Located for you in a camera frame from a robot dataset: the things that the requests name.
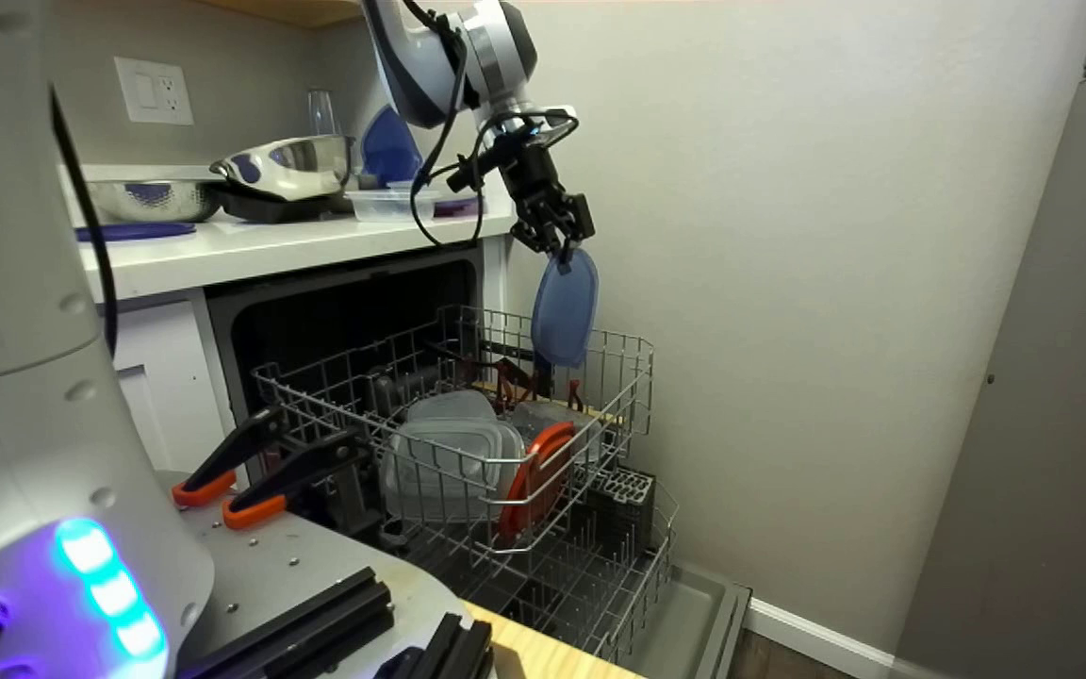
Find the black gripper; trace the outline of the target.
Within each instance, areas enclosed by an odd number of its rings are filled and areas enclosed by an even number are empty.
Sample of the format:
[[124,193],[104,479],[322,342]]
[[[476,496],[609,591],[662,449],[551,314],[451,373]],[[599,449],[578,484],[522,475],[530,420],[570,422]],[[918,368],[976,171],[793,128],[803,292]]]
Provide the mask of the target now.
[[585,193],[564,193],[551,158],[551,146],[564,141],[564,128],[544,126],[540,115],[506,122],[495,128],[496,172],[516,205],[512,236],[530,253],[559,253],[559,234],[564,229],[564,248],[596,234]]

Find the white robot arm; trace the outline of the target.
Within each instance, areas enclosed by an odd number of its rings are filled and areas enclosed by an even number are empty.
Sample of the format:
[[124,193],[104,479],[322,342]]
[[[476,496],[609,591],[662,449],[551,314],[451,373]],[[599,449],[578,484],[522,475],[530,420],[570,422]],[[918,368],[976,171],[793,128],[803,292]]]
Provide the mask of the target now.
[[522,82],[540,53],[508,0],[470,0],[444,15],[418,0],[358,0],[392,110],[436,128],[415,187],[441,177],[451,193],[482,193],[490,172],[516,206],[512,236],[530,253],[564,261],[596,234],[588,201],[570,193],[551,146],[579,115],[570,104],[527,104]]

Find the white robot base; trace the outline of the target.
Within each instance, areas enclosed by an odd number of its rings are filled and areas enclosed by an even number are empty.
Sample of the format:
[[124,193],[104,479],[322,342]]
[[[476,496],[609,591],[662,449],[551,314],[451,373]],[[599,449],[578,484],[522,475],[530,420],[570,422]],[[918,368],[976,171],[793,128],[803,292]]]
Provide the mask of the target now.
[[69,225],[45,0],[0,0],[0,679],[173,679],[213,562],[155,479]]

